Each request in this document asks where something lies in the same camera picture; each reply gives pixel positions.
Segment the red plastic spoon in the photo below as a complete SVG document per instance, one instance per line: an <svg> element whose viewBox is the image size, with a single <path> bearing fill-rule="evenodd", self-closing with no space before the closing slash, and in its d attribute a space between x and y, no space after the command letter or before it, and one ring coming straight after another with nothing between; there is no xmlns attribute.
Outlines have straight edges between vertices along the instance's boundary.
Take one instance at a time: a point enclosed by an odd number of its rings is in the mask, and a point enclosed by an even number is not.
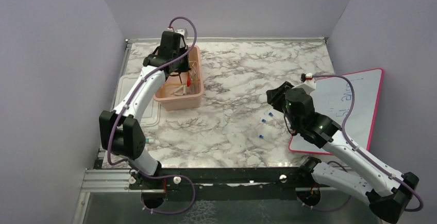
<svg viewBox="0 0 437 224"><path fill-rule="evenodd" d="M190 85L191 85L191 75L190 72L187 72L186 86L189 87Z"/></svg>

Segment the white clay triangle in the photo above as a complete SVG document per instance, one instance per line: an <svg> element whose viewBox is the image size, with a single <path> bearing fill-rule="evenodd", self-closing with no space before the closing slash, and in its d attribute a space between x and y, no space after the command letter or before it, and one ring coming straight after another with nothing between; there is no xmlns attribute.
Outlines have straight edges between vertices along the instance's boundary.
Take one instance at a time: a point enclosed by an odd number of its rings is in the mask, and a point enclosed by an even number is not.
<svg viewBox="0 0 437 224"><path fill-rule="evenodd" d="M187 87L186 84L183 84L177 87L172 94L174 96L187 96L190 93L190 87Z"/></svg>

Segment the yellow rubber tube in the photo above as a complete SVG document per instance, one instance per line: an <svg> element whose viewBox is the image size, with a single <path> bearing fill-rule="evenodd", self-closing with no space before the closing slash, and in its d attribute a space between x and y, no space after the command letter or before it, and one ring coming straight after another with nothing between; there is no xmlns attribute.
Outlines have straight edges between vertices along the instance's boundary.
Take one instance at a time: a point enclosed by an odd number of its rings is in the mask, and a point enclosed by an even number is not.
<svg viewBox="0 0 437 224"><path fill-rule="evenodd" d="M181 86L182 84L180 83L169 83L163 86L162 90L161 90L161 95L164 97L169 97L169 96L174 96L172 94L172 92L179 86Z"/></svg>

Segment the black metal ring stand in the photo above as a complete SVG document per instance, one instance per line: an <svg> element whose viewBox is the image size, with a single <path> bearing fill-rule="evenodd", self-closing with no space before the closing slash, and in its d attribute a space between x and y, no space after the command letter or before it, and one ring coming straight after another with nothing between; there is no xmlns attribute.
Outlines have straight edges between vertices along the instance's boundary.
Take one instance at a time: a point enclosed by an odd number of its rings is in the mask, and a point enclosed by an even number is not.
<svg viewBox="0 0 437 224"><path fill-rule="evenodd" d="M181 73L175 73L175 74L173 74L173 77L178 77L179 82L182 84Z"/></svg>

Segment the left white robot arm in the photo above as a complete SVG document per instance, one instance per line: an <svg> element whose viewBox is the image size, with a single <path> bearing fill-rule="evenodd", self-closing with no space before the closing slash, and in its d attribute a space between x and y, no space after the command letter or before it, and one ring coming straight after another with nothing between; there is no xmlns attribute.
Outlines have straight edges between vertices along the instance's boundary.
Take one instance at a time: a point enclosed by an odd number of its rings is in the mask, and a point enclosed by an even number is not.
<svg viewBox="0 0 437 224"><path fill-rule="evenodd" d="M127 95L111 111L99 116L99 130L102 148L107 151L107 162L112 154L122 157L136 170L143 173L142 181L149 188L161 184L162 174L159 161L144 150L146 137L140 126L145 109L155 93L175 72L187 72L188 53L186 29L168 28L162 33L160 45L143 60L140 75Z"/></svg>

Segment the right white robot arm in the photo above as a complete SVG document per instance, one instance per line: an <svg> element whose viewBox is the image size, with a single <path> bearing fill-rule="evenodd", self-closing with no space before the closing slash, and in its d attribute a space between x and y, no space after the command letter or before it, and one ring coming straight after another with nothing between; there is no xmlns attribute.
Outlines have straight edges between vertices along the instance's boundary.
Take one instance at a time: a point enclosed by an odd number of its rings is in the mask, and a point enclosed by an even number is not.
<svg viewBox="0 0 437 224"><path fill-rule="evenodd" d="M283 113L294 135L336 156L356 172L351 175L310 158L297 173L301 185L315 182L341 190L367 204L373 214L388 223L398 223L409 211L407 206L416 195L419 177L390 167L354 143L343 126L315 111L304 84L295 87L286 81L268 90L266 97L274 110Z"/></svg>

